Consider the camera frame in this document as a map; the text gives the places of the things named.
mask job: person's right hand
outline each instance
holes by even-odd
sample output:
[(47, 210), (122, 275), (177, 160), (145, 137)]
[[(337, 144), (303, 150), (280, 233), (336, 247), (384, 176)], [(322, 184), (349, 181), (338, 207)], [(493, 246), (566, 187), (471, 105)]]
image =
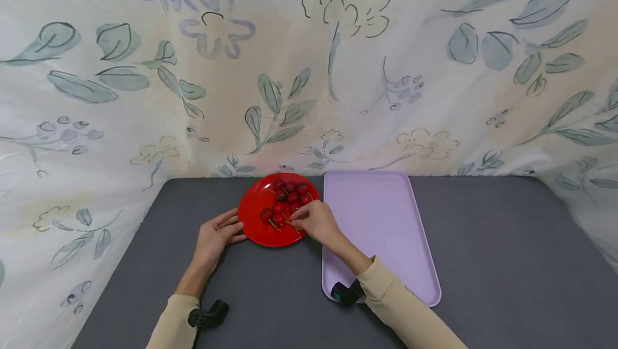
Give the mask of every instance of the person's right hand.
[(290, 220), (294, 227), (304, 230), (331, 251), (339, 242), (345, 240), (330, 207), (320, 200), (305, 204), (290, 216)]

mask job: black wrist strap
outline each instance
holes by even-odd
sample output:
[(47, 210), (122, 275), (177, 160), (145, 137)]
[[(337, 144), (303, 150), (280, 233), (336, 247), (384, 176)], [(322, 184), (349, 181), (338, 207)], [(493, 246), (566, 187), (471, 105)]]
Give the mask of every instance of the black wrist strap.
[(212, 328), (225, 320), (229, 305), (221, 300), (216, 300), (209, 311), (193, 309), (189, 314), (188, 323), (194, 328)]

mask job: finger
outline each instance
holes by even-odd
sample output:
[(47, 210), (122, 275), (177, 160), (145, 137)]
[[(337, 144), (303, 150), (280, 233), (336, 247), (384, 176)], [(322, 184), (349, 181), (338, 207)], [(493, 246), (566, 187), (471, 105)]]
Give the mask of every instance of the finger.
[(224, 212), (223, 214), (208, 220), (207, 223), (212, 224), (213, 226), (214, 225), (219, 226), (221, 223), (225, 222), (226, 220), (228, 220), (229, 218), (231, 218), (232, 216), (236, 214), (238, 214), (238, 208), (232, 208), (231, 210)]

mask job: table surface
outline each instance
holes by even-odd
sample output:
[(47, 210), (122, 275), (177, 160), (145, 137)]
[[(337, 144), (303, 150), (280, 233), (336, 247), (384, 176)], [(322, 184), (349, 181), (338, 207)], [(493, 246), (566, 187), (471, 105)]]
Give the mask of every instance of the table surface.
[[(322, 178), (310, 178), (322, 195)], [(73, 348), (144, 348), (205, 220), (256, 179), (167, 182)], [(434, 311), (470, 348), (617, 348), (618, 276), (540, 182), (412, 177), (443, 297)], [(222, 257), (202, 304), (230, 304), (196, 348), (404, 348), (365, 305), (320, 286), (321, 247), (249, 241)]]

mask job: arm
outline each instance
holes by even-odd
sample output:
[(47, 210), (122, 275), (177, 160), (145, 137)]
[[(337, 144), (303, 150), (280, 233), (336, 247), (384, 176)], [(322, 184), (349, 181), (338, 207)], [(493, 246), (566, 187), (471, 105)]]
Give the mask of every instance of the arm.
[(313, 201), (292, 215), (292, 224), (332, 251), (355, 276), (371, 311), (390, 326), (408, 348), (465, 349), (440, 318), (393, 273), (369, 259), (339, 231), (328, 204)]
[(199, 297), (219, 263), (225, 245), (247, 238), (236, 235), (243, 227), (236, 214), (235, 208), (200, 227), (194, 258), (174, 295), (167, 300), (167, 307), (159, 317), (146, 349), (191, 349), (194, 346), (197, 328), (188, 324), (189, 314), (200, 307)]

